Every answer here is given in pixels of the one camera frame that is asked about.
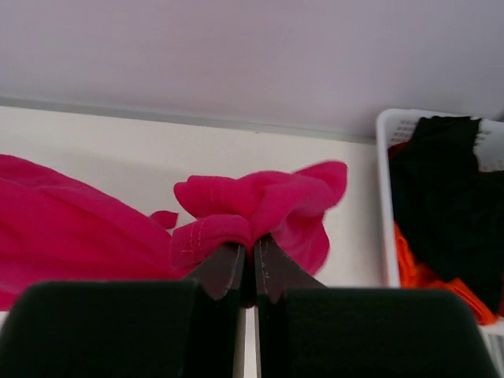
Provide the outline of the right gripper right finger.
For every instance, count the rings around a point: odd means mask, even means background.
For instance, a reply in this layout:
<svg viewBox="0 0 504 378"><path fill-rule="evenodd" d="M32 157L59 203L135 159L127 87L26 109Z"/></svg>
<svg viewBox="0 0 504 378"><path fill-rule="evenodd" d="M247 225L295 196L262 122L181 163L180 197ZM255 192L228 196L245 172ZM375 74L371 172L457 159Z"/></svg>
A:
<svg viewBox="0 0 504 378"><path fill-rule="evenodd" d="M326 287L254 246L261 377L496 377L466 304L441 290Z"/></svg>

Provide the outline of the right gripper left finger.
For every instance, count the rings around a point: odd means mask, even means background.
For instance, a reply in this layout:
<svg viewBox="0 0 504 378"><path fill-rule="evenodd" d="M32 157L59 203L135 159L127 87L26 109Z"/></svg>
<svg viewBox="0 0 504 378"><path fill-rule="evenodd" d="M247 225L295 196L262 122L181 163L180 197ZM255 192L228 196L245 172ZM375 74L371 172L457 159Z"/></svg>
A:
<svg viewBox="0 0 504 378"><path fill-rule="evenodd" d="M246 250L217 249L181 280L29 287L1 328L4 377L240 377Z"/></svg>

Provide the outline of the pink t shirt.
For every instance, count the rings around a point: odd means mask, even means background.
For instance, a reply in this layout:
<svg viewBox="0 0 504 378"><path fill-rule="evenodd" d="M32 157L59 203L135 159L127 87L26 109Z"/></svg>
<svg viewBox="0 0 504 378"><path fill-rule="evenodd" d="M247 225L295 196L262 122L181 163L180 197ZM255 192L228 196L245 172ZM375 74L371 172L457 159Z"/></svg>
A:
<svg viewBox="0 0 504 378"><path fill-rule="evenodd" d="M179 279L225 243L251 249L263 236L309 274L330 249L323 220L347 189L347 166L326 161L296 172L232 179L191 176L177 183L193 217L140 213L53 169L1 157L1 308L49 280Z"/></svg>

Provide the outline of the white plastic basket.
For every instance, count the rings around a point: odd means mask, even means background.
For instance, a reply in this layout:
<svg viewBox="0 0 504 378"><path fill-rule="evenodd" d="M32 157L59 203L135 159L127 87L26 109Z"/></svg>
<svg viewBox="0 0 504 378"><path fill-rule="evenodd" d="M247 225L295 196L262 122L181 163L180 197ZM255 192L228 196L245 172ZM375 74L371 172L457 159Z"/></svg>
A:
<svg viewBox="0 0 504 378"><path fill-rule="evenodd" d="M388 109L376 137L387 285L458 296L502 351L502 123Z"/></svg>

